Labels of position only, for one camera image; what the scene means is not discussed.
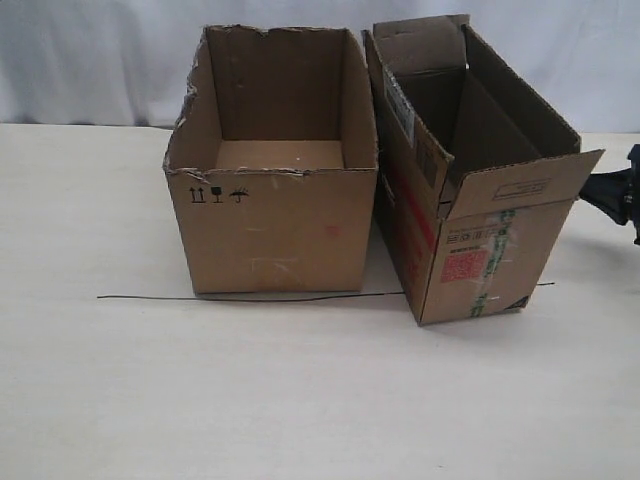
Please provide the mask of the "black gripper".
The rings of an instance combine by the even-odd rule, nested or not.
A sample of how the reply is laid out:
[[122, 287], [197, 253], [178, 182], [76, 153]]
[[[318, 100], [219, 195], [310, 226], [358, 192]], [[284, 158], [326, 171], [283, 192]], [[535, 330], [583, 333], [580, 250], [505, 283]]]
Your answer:
[[607, 173], [590, 174], [579, 198], [604, 213], [616, 225], [629, 222], [635, 230], [634, 244], [639, 244], [639, 145], [627, 155], [630, 166]]

